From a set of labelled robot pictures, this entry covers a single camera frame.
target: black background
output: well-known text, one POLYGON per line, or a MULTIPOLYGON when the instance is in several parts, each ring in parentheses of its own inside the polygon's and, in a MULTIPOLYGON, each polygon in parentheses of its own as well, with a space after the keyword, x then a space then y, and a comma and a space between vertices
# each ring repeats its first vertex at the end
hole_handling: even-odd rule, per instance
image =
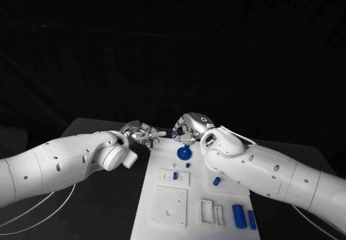
POLYGON ((28 147, 77 118, 172 128, 198 112, 316 147, 344 176, 345 1, 3 1, 0 125, 28 147))

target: blue disc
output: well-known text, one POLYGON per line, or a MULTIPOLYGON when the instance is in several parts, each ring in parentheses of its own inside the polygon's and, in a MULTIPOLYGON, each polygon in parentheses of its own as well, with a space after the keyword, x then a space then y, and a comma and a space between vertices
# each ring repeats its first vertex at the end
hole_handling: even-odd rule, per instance
POLYGON ((185 145, 184 147, 181 147, 178 149, 178 157, 182 159, 182 160, 189 160, 194 153, 192 153, 192 150, 189 149, 189 145, 185 145))

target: robotic hand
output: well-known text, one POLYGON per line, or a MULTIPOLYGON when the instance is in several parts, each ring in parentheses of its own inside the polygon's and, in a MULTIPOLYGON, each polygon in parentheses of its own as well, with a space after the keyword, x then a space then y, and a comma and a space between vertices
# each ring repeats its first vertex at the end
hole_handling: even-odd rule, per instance
POLYGON ((166 135, 140 121, 120 131, 99 131, 54 139, 22 154, 0 159, 0 208, 32 196, 57 192, 80 183, 103 169, 123 164, 130 168, 137 154, 130 144, 153 149, 153 141, 166 135))
POLYGON ((309 167, 224 126, 201 113, 187 113, 172 137, 187 145, 201 139, 201 153, 211 171, 227 174, 257 194, 293 204, 346 232, 346 180, 309 167), (184 135, 178 136, 182 127, 184 135))

